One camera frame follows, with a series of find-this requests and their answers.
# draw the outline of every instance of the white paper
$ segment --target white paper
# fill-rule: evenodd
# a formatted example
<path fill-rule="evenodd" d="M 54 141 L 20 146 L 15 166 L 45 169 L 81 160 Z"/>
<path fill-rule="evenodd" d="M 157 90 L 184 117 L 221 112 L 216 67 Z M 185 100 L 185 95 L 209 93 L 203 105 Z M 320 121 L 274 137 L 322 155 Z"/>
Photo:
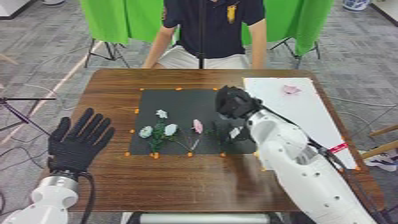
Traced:
<path fill-rule="evenodd" d="M 315 141 L 333 149 L 345 144 L 333 117 L 317 93 L 310 78 L 246 78 L 246 91 L 264 100 L 264 105 L 301 126 Z M 301 92 L 289 94 L 285 86 L 299 88 Z M 347 147 L 336 152 L 347 168 L 358 164 Z"/>

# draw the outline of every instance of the cord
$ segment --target cord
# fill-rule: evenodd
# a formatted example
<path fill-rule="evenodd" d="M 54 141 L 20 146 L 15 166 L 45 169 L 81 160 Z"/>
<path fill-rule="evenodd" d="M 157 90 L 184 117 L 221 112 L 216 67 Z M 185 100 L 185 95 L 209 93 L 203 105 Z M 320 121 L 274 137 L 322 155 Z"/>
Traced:
<path fill-rule="evenodd" d="M 374 127 L 372 127 L 372 123 L 370 121 L 367 121 L 354 113 L 351 112 L 338 112 L 340 114 L 347 114 L 351 115 L 352 117 L 356 117 L 365 123 L 367 123 L 367 127 L 370 128 L 370 131 L 374 132 Z"/>
<path fill-rule="evenodd" d="M 31 155 L 31 153 L 29 153 L 29 150 L 27 150 L 22 146 L 11 148 L 11 149 L 0 154 L 0 158 L 2 158 L 4 155 L 6 155 L 13 150 L 17 150 L 17 149 L 22 149 L 22 150 L 26 151 L 26 153 L 27 153 L 27 155 L 29 155 L 29 159 L 31 159 L 33 162 L 34 162 L 34 165 L 36 165 L 42 169 L 45 169 L 45 167 L 42 166 L 42 164 L 40 164 L 40 163 L 36 162 L 36 160 L 34 160 L 34 157 L 33 157 L 33 155 Z"/>
<path fill-rule="evenodd" d="M 2 168 L 2 169 L 0 169 L 0 172 L 2 172 L 4 170 L 8 170 L 11 167 L 22 165 L 27 161 L 38 159 L 45 154 L 47 154 L 47 150 L 42 152 L 42 154 L 40 154 L 38 156 L 31 157 L 31 158 L 26 159 L 22 162 L 18 162 L 17 164 L 13 164 L 13 165 L 10 165 L 6 168 Z"/>
<path fill-rule="evenodd" d="M 36 88 L 42 88 L 42 89 L 45 89 L 50 93 L 54 93 L 54 95 L 58 96 L 58 98 L 61 98 L 61 101 L 58 101 L 59 103 L 61 103 L 61 108 L 63 108 L 63 110 L 65 111 L 70 111 L 70 110 L 75 110 L 75 108 L 77 107 L 70 107 L 70 108 L 66 108 L 65 107 L 65 104 L 66 104 L 66 100 L 65 100 L 65 98 L 61 97 L 61 95 L 58 94 L 58 92 L 54 91 L 54 90 L 50 90 L 49 88 L 45 88 L 43 86 L 36 86 L 36 85 L 31 85 L 31 84 L 24 84 L 26 86 L 31 86 L 31 87 L 36 87 Z M 6 119 L 6 127 L 10 126 L 10 116 L 11 116 L 11 113 L 10 113 L 10 115 L 8 115 L 8 119 Z M 11 139 L 15 140 L 15 141 L 18 141 L 18 142 L 22 142 L 22 143 L 31 143 L 33 141 L 36 141 L 38 140 L 38 138 L 43 136 L 45 134 L 40 134 L 31 140 L 27 140 L 27 141 L 24 141 L 22 139 L 18 139 L 18 138 L 15 138 L 13 136 L 11 136 Z"/>
<path fill-rule="evenodd" d="M 370 124 L 363 127 L 363 129 L 360 129 L 360 131 L 354 133 L 352 137 L 358 136 L 358 134 L 365 131 L 365 129 L 370 127 L 370 125 L 377 122 L 377 120 L 381 119 L 381 117 L 384 116 L 384 114 L 390 113 L 390 111 L 398 107 L 398 104 L 388 109 L 388 111 L 381 114 L 381 116 L 374 119 L 374 121 L 370 122 Z"/>
<path fill-rule="evenodd" d="M 349 103 L 363 104 L 363 105 L 376 106 L 376 107 L 395 107 L 397 106 L 397 105 L 384 105 L 384 104 L 367 103 L 367 102 L 361 102 L 361 101 L 356 101 L 356 100 L 349 100 L 349 99 L 344 99 L 344 98 L 338 98 L 338 97 L 329 97 L 329 98 L 335 99 L 335 100 L 345 101 Z"/>
<path fill-rule="evenodd" d="M 374 214 L 377 215 L 379 221 L 383 221 L 383 223 L 388 224 L 390 222 L 386 221 L 386 219 L 384 219 L 384 217 L 383 217 L 383 215 L 381 215 L 381 212 L 379 212 L 379 210 L 377 210 L 376 201 L 374 201 L 374 199 L 372 199 L 372 197 L 370 197 L 370 195 L 368 195 L 368 193 L 367 193 L 367 191 L 365 191 L 365 188 L 363 188 L 363 185 L 361 185 L 361 183 L 360 183 L 360 181 L 358 181 L 358 178 L 356 178 L 356 176 L 352 175 L 352 170 L 347 168 L 345 163 L 342 162 L 338 156 L 335 155 L 335 153 L 333 153 L 331 151 L 328 151 L 328 159 L 329 159 L 329 161 L 333 160 L 333 161 L 340 164 L 340 166 L 342 166 L 342 168 L 344 168 L 344 171 L 345 171 L 345 173 L 347 173 L 347 179 L 352 180 L 352 182 L 354 182 L 354 184 L 356 184 L 356 186 L 358 186 L 361 195 L 365 196 L 365 199 L 367 199 L 367 201 L 368 201 L 368 205 L 370 205 L 370 207 L 372 207 Z"/>
<path fill-rule="evenodd" d="M 63 110 L 65 110 L 65 111 L 75 110 L 77 107 L 70 107 L 70 108 L 65 107 L 66 100 L 65 100 L 65 98 L 61 97 L 59 93 L 58 93 L 52 89 L 49 89 L 49 88 L 43 87 L 43 86 L 31 85 L 31 84 L 24 84 L 24 85 L 26 85 L 26 86 L 31 86 L 31 87 L 36 87 L 36 88 L 40 88 L 40 89 L 45 89 L 45 90 L 56 95 L 56 97 L 61 98 L 61 101 L 58 101 L 58 102 L 61 102 L 61 108 L 63 108 Z"/>
<path fill-rule="evenodd" d="M 58 56 L 52 57 L 47 61 L 42 62 L 42 64 L 40 64 L 40 65 L 36 66 L 36 68 L 34 68 L 34 72 L 33 72 L 31 78 L 29 78 L 29 80 L 27 80 L 27 83 L 31 82 L 31 80 L 33 80 L 33 78 L 34 78 L 34 76 L 36 76 L 36 72 L 38 72 L 42 66 L 43 66 L 52 60 L 56 60 L 61 56 L 66 56 L 68 54 L 75 53 L 77 51 L 81 51 L 81 50 L 84 50 L 84 49 L 88 49 L 88 47 L 81 47 L 81 48 L 77 48 L 75 50 L 68 51 L 65 54 L 58 55 Z"/>
<path fill-rule="evenodd" d="M 0 199 L 2 199 L 2 207 L 0 207 L 0 216 L 4 215 L 4 210 L 6 210 L 6 196 L 4 193 L 0 191 Z"/>
<path fill-rule="evenodd" d="M 79 176 L 82 176 L 91 182 L 91 196 L 90 196 L 90 202 L 88 202 L 86 211 L 84 211 L 84 217 L 82 217 L 82 221 L 81 221 L 81 224 L 88 224 L 88 221 L 91 218 L 91 212 L 93 212 L 93 208 L 95 208 L 95 203 L 97 203 L 97 182 L 95 182 L 95 177 L 93 177 L 91 173 L 82 172 L 79 174 Z"/>

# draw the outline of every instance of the wooden table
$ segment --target wooden table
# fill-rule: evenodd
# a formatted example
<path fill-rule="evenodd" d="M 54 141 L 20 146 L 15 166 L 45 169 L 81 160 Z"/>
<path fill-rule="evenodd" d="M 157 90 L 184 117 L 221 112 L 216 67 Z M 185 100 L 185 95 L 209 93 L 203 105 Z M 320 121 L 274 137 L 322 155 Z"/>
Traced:
<path fill-rule="evenodd" d="M 379 185 L 368 173 L 361 156 L 349 138 L 344 123 L 333 109 L 326 92 L 308 71 L 294 70 L 141 70 L 104 69 L 97 72 L 74 120 L 88 107 L 113 119 L 118 133 L 107 150 L 91 166 L 97 177 L 98 197 L 95 211 L 148 212 L 267 212 L 299 211 L 273 171 L 262 172 L 253 155 L 196 155 L 194 158 L 162 155 L 125 156 L 136 127 L 136 108 L 141 88 L 212 89 L 225 85 L 244 87 L 242 77 L 310 77 L 328 105 L 329 113 L 351 145 L 361 166 L 356 172 L 368 194 L 384 209 Z M 82 197 L 74 211 L 88 203 L 90 184 L 82 184 Z"/>

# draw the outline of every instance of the black cable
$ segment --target black cable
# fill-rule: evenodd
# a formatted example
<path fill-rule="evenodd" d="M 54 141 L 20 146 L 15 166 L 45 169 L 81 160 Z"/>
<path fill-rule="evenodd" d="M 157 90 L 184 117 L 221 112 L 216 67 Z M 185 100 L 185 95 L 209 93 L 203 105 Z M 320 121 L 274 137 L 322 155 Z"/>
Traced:
<path fill-rule="evenodd" d="M 6 210 L 6 196 L 4 193 L 0 191 L 0 200 L 2 200 L 2 207 L 0 207 L 0 216 L 4 215 L 4 210 Z"/>
<path fill-rule="evenodd" d="M 345 163 L 342 162 L 338 156 L 335 155 L 335 153 L 331 151 L 328 151 L 328 159 L 331 159 L 338 163 L 338 165 L 342 166 L 345 174 L 347 174 L 347 179 L 352 180 L 352 182 L 354 182 L 354 184 L 358 186 L 361 195 L 365 196 L 365 199 L 368 201 L 368 205 L 370 205 L 372 210 L 374 210 L 374 212 L 372 212 L 368 207 L 365 206 L 365 209 L 367 209 L 368 213 L 370 214 L 374 213 L 377 218 L 379 218 L 379 221 L 388 224 L 390 222 L 386 221 L 386 218 L 381 215 L 381 212 L 379 212 L 377 206 L 376 206 L 376 201 L 374 201 L 372 196 L 368 195 L 368 193 L 365 191 L 363 185 L 361 185 L 361 183 L 358 181 L 358 178 L 356 178 L 356 176 L 352 174 L 352 170 L 347 168 Z"/>
<path fill-rule="evenodd" d="M 40 163 L 36 162 L 36 160 L 34 160 L 34 157 L 33 157 L 33 155 L 31 155 L 31 153 L 29 153 L 29 150 L 27 150 L 22 146 L 11 148 L 11 149 L 0 154 L 0 158 L 2 158 L 4 155 L 6 155 L 13 150 L 17 150 L 17 149 L 22 149 L 22 150 L 26 151 L 26 153 L 27 153 L 27 155 L 29 155 L 29 160 L 33 160 L 34 165 L 36 165 L 42 169 L 45 169 L 45 167 L 42 166 L 42 164 L 40 164 Z"/>
<path fill-rule="evenodd" d="M 79 174 L 79 176 L 82 176 L 91 182 L 91 196 L 90 196 L 90 202 L 88 202 L 86 211 L 84 211 L 84 217 L 81 221 L 81 224 L 88 224 L 88 221 L 91 218 L 91 212 L 93 212 L 93 208 L 97 204 L 97 182 L 95 182 L 95 177 L 91 173 L 84 172 Z"/>
<path fill-rule="evenodd" d="M 38 156 L 31 157 L 27 160 L 24 160 L 24 161 L 18 162 L 17 164 L 13 164 L 13 165 L 10 165 L 6 168 L 2 168 L 2 169 L 0 169 L 0 172 L 2 172 L 4 170 L 8 170 L 11 167 L 22 165 L 27 161 L 34 161 L 34 159 L 38 159 L 45 154 L 47 154 L 47 150 L 42 152 L 42 154 L 40 154 Z"/>
<path fill-rule="evenodd" d="M 10 126 L 10 116 L 11 116 L 11 112 L 10 112 L 10 115 L 8 115 L 8 118 L 6 118 L 6 127 Z M 15 138 L 13 136 L 11 136 L 11 139 L 15 140 L 15 141 L 18 141 L 18 142 L 22 142 L 22 143 L 31 143 L 33 141 L 36 141 L 38 139 L 40 139 L 40 137 L 43 136 L 45 134 L 40 134 L 31 140 L 22 140 L 22 139 L 18 139 L 18 138 Z"/>

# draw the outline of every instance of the person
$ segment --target person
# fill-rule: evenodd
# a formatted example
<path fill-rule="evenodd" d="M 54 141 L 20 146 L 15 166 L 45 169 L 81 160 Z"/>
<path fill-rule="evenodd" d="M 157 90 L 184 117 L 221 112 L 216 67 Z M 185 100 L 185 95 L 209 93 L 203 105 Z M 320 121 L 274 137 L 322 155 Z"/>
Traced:
<path fill-rule="evenodd" d="M 164 25 L 143 68 L 200 68 L 200 0 L 164 0 Z M 253 65 L 242 45 L 242 23 L 253 37 Z M 180 26 L 180 40 L 166 52 Z M 205 68 L 264 69 L 267 19 L 264 0 L 207 0 Z"/>

